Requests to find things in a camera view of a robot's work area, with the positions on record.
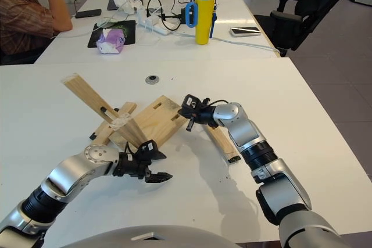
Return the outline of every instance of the white cable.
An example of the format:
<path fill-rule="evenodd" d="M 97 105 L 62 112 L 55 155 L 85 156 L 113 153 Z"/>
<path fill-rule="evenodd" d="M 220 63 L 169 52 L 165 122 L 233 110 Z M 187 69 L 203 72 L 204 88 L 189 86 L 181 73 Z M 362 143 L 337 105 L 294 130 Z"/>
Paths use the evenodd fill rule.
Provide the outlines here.
<path fill-rule="evenodd" d="M 105 21 L 104 23 L 102 23 L 100 26 L 97 26 L 96 29 L 93 29 L 92 31 L 89 31 L 87 33 L 84 33 L 84 34 L 80 34 L 80 35 L 74 35 L 74 36 L 53 36 L 51 39 L 54 39 L 54 38 L 75 38 L 75 37 L 81 37 L 81 36 L 85 36 L 85 35 L 88 35 L 88 34 L 91 34 L 93 33 L 94 31 L 96 30 L 99 30 L 100 28 L 102 28 L 105 24 L 108 24 L 110 22 L 110 20 L 114 19 L 115 15 L 119 12 L 122 12 L 120 11 L 120 8 L 123 7 L 124 4 L 126 4 L 128 1 L 130 0 L 126 0 L 123 4 L 120 5 L 119 8 L 117 8 L 117 11 L 111 16 L 111 17 L 102 17 L 100 19 L 107 19 L 107 21 Z"/>
<path fill-rule="evenodd" d="M 195 38 L 195 35 L 189 35 L 189 34 L 184 34 L 184 33 L 178 33 L 178 32 L 172 32 L 172 34 L 177 35 L 177 36 L 183 36 L 183 37 L 190 37 L 190 38 Z M 251 44 L 251 43 L 246 43 L 246 42 L 234 42 L 234 41 L 229 41 L 226 39 L 221 39 L 217 37 L 212 37 L 213 40 L 216 41 L 221 41 L 229 44 L 234 44 L 234 45 L 240 45 L 240 46 L 251 46 L 253 48 L 259 48 L 259 49 L 265 49 L 265 50 L 271 50 L 280 53 L 280 51 L 276 48 L 272 48 L 270 46 L 264 46 L 264 45 L 257 45 L 257 44 Z"/>
<path fill-rule="evenodd" d="M 251 46 L 251 47 L 259 48 L 259 49 L 272 50 L 272 51 L 280 53 L 280 51 L 278 49 L 273 48 L 271 46 L 257 45 L 257 44 L 251 44 L 251 43 L 246 43 L 246 42 L 234 42 L 234 41 L 229 41 L 229 40 L 216 38 L 216 37 L 212 37 L 212 40 L 221 41 L 221 42 L 225 42 L 225 43 L 230 43 L 230 44 L 234 44 L 234 45 Z"/>

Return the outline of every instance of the black phone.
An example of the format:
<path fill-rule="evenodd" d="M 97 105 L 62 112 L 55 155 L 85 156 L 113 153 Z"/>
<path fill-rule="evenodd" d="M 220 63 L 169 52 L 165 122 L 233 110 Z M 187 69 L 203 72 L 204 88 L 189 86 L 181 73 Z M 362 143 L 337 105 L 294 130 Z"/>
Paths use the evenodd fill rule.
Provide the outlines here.
<path fill-rule="evenodd" d="M 95 16 L 100 16 L 101 13 L 102 13 L 101 9 L 81 11 L 81 12 L 76 13 L 75 18 L 80 19 L 82 17 L 95 17 Z"/>

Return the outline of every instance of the power strip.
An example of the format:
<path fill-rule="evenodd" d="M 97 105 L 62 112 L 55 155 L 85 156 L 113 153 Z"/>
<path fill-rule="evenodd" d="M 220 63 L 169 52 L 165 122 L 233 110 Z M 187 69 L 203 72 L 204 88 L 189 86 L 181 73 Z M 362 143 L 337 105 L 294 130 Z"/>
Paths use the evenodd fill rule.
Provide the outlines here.
<path fill-rule="evenodd" d="M 159 21 L 159 22 L 157 22 L 155 24 L 152 24 L 150 21 L 148 21 L 146 23 L 146 21 L 143 21 L 143 20 L 138 19 L 138 24 L 140 26 L 143 26 L 143 27 L 149 29 L 149 30 L 153 30 L 153 31 L 155 31 L 155 32 L 157 32 L 157 33 L 159 33 L 161 35 L 169 35 L 171 33 L 171 31 L 168 30 L 161 21 Z M 168 22 L 167 22 L 167 26 L 170 29 L 174 29 L 174 28 L 177 27 L 175 24 L 168 23 Z"/>

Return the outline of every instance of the office chair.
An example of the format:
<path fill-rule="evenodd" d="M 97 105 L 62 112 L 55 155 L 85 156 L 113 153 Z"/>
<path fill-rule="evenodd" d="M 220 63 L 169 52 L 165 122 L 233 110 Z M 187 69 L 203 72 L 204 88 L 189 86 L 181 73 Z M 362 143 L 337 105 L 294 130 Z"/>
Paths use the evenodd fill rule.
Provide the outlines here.
<path fill-rule="evenodd" d="M 44 50 L 45 47 L 15 53 L 14 55 L 6 55 L 0 50 L 0 65 L 34 64 Z"/>
<path fill-rule="evenodd" d="M 294 15 L 283 12 L 287 1 L 279 0 L 278 9 L 270 16 L 255 15 L 282 57 L 289 49 L 295 51 L 339 0 L 294 0 Z"/>

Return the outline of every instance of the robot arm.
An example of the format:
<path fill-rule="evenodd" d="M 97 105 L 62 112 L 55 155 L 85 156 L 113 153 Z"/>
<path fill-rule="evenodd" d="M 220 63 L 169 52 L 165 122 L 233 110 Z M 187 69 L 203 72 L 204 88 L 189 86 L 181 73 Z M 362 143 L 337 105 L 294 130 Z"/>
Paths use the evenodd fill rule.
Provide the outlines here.
<path fill-rule="evenodd" d="M 260 184 L 256 196 L 265 217 L 279 225 L 282 247 L 348 247 L 323 217 L 311 211 L 309 195 L 242 106 L 227 102 L 212 106 L 216 102 L 209 105 L 209 101 L 187 95 L 178 113 L 190 119 L 188 131 L 194 123 L 228 129 L 253 179 Z"/>
<path fill-rule="evenodd" d="M 136 153 L 119 152 L 103 145 L 88 146 L 62 161 L 41 185 L 20 202 L 0 223 L 0 247 L 37 248 L 62 210 L 97 177 L 129 174 L 147 183 L 167 181 L 166 172 L 151 173 L 151 160 L 164 159 L 154 141 L 143 143 Z"/>

